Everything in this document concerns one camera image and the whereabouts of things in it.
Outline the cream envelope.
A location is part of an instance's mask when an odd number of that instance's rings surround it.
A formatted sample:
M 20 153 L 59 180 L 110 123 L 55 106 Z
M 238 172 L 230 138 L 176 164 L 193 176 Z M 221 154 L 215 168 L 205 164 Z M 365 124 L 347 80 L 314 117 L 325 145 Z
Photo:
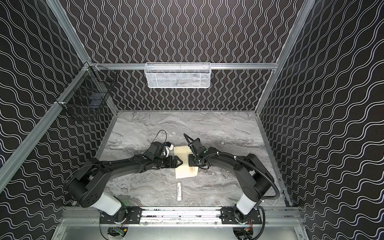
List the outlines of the cream envelope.
M 175 169 L 176 179 L 190 178 L 187 174 L 187 167 L 189 167 L 188 156 L 191 153 L 188 146 L 174 147 L 174 155 L 183 161 L 183 165 Z

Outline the white glue stick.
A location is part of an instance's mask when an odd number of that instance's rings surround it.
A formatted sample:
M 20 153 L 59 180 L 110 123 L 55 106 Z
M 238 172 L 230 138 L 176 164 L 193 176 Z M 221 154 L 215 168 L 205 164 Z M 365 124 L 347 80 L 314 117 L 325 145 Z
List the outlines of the white glue stick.
M 177 183 L 177 201 L 182 201 L 182 183 Z

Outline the tan letter paper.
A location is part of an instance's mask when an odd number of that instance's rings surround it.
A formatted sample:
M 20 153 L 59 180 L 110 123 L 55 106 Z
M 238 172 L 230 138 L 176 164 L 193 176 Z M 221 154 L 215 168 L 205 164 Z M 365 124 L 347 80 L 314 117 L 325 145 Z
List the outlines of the tan letter paper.
M 198 175 L 199 168 L 198 167 L 187 167 L 187 174 L 189 177 L 195 177 Z

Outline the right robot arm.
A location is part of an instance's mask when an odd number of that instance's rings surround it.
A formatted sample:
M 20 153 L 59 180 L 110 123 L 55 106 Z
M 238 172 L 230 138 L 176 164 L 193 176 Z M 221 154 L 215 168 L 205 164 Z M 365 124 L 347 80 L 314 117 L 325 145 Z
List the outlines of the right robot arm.
M 256 155 L 235 156 L 216 148 L 207 149 L 199 138 L 185 137 L 192 151 L 192 165 L 204 170 L 211 167 L 222 168 L 237 178 L 243 194 L 234 206 L 236 221 L 247 220 L 254 207 L 264 200 L 277 199 L 280 196 L 274 178 Z

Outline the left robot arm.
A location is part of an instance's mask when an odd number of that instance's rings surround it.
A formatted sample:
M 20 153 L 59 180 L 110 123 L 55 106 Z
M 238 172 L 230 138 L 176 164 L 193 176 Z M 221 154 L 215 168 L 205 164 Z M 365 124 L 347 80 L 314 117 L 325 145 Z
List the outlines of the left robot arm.
M 100 161 L 93 158 L 75 171 L 65 183 L 65 191 L 83 208 L 96 208 L 110 216 L 114 223 L 129 219 L 126 205 L 104 192 L 110 180 L 149 170 L 176 169 L 183 161 L 170 154 L 164 143 L 153 142 L 142 154 L 118 161 Z

